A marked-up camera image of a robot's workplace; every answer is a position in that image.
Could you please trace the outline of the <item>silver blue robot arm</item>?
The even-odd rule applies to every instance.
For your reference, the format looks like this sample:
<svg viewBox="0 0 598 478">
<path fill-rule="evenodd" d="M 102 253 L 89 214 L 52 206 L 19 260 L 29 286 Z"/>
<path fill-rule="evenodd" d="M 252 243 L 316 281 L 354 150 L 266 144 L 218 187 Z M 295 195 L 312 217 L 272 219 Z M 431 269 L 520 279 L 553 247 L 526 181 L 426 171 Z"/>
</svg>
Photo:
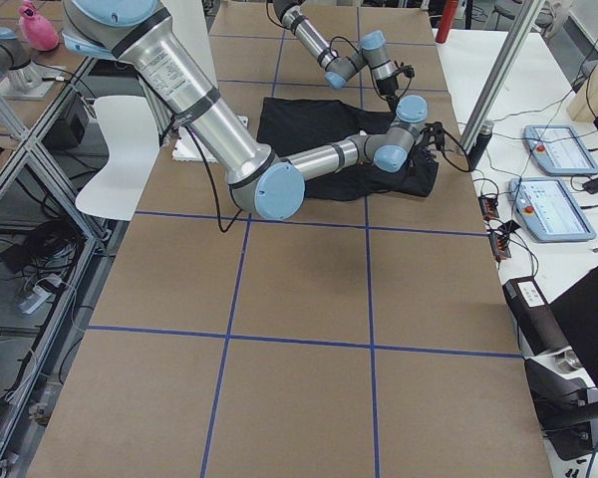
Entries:
<svg viewBox="0 0 598 478">
<path fill-rule="evenodd" d="M 172 18 L 159 1 L 66 1 L 64 40 L 81 55 L 132 65 L 175 123 L 199 140 L 225 169 L 237 207 L 281 220 L 300 208 L 306 181 L 361 162 L 396 173 L 425 146 L 433 131 L 428 104 L 417 95 L 396 96 L 399 70 L 381 31 L 366 35 L 360 47 L 340 57 L 302 13 L 298 1 L 276 1 L 281 28 L 290 31 L 338 90 L 369 68 L 394 114 L 383 134 L 352 135 L 307 151 L 280 157 L 257 142 L 223 100 L 218 88 L 172 31 Z"/>
<path fill-rule="evenodd" d="M 334 90 L 342 89 L 352 78 L 368 68 L 375 93 L 394 113 L 415 76 L 411 65 L 398 63 L 389 54 L 382 31 L 364 36 L 355 46 L 343 36 L 326 40 L 301 10 L 302 1 L 267 1 L 272 4 L 278 26 L 290 31 L 324 71 Z"/>
</svg>

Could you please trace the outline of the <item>third robot base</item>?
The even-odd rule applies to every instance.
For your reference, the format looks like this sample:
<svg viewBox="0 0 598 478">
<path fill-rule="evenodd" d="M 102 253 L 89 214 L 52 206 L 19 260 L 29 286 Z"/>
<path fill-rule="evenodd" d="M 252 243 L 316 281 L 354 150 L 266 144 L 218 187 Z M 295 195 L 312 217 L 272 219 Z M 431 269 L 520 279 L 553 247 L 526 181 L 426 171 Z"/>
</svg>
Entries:
<svg viewBox="0 0 598 478">
<path fill-rule="evenodd" d="M 0 94 L 11 100 L 43 99 L 52 81 L 43 79 L 43 70 L 35 65 L 17 35 L 0 26 Z"/>
</svg>

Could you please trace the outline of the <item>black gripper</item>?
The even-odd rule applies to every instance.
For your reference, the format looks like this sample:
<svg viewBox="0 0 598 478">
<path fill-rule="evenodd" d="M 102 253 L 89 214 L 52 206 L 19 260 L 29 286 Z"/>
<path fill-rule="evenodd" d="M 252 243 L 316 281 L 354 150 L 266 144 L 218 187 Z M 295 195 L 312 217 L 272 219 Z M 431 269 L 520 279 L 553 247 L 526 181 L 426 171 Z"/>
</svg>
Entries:
<svg viewBox="0 0 598 478">
<path fill-rule="evenodd" d="M 409 80 L 401 94 L 398 93 L 399 75 L 403 75 Z M 414 76 L 414 67 L 404 63 L 387 62 L 376 69 L 378 94 L 388 104 L 392 113 L 396 111 L 401 97 L 408 91 Z"/>
<path fill-rule="evenodd" d="M 437 171 L 439 164 L 431 147 L 439 152 L 445 151 L 445 130 L 440 121 L 425 124 L 420 137 L 409 153 L 409 172 L 416 172 L 421 166 L 424 171 Z"/>
</svg>

